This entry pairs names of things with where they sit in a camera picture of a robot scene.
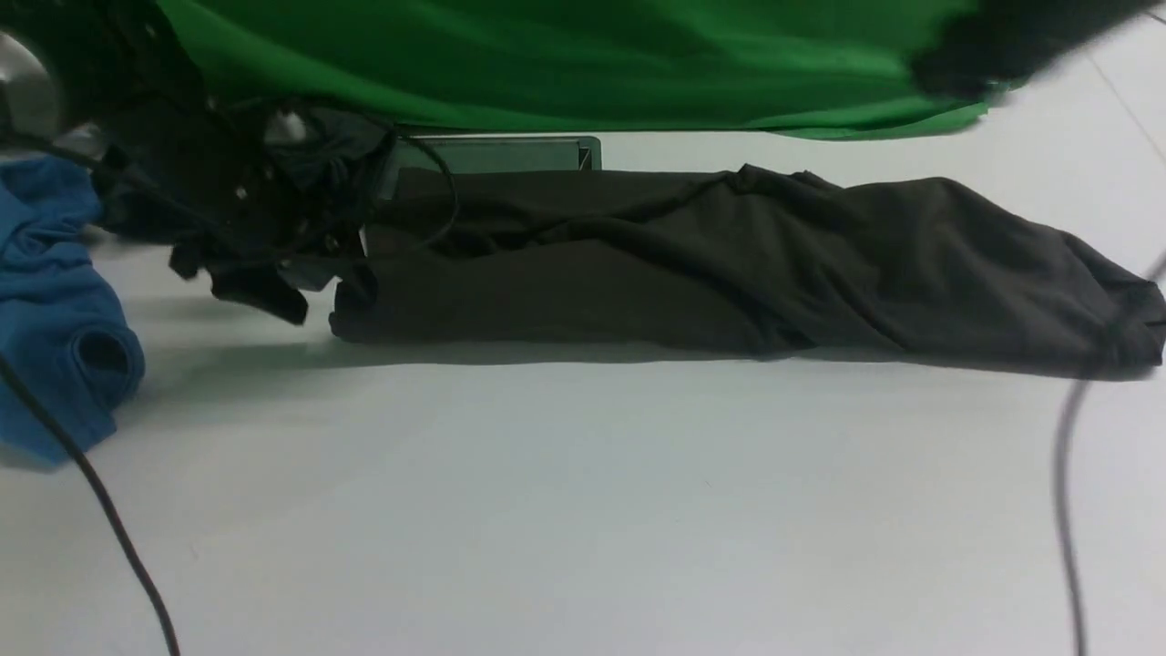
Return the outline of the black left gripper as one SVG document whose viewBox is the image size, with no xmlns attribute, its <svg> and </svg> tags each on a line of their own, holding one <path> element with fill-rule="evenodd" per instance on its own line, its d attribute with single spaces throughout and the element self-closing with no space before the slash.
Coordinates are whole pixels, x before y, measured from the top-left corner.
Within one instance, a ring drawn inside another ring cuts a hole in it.
<svg viewBox="0 0 1166 656">
<path fill-rule="evenodd" d="M 321 101 L 245 101 L 226 113 L 150 100 L 99 121 L 108 142 L 96 175 L 99 227 L 121 240 L 166 245 L 180 278 L 210 277 L 222 302 L 304 323 L 305 292 L 332 280 L 363 306 L 378 282 L 361 230 L 375 198 L 301 190 L 262 137 L 276 108 Z"/>
</svg>

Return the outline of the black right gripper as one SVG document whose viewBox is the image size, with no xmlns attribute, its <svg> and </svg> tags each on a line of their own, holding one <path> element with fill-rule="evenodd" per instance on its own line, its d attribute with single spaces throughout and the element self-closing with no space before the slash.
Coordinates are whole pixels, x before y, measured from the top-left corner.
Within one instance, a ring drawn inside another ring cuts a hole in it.
<svg viewBox="0 0 1166 656">
<path fill-rule="evenodd" d="M 983 99 L 1142 16 L 1153 1 L 975 1 L 911 57 L 925 96 Z"/>
</svg>

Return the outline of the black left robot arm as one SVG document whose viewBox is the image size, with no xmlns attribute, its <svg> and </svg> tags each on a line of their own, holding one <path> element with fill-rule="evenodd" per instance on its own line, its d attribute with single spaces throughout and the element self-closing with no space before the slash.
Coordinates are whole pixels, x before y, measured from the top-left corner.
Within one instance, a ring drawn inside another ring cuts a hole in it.
<svg viewBox="0 0 1166 656">
<path fill-rule="evenodd" d="M 3 144 L 63 155 L 91 126 L 108 143 L 93 163 L 110 190 L 132 188 L 174 220 L 169 267 L 208 274 L 211 291 L 292 324 L 304 292 L 337 280 L 354 306 L 378 282 L 354 203 L 363 168 L 340 190 L 292 172 L 292 151 L 319 155 L 325 126 L 302 99 L 222 107 L 154 1 L 5 1 Z"/>
</svg>

